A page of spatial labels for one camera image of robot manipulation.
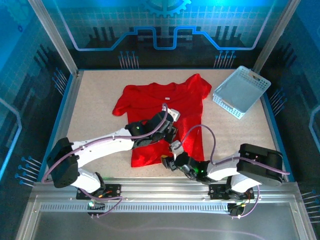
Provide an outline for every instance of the white plastic basket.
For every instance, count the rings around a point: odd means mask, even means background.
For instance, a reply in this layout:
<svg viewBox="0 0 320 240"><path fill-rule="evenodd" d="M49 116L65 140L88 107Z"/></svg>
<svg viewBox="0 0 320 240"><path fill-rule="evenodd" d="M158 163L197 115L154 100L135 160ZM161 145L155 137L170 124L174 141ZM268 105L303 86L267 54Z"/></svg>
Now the white plastic basket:
<svg viewBox="0 0 320 240"><path fill-rule="evenodd" d="M213 101L241 119L270 87L271 82L239 66L213 93Z"/></svg>

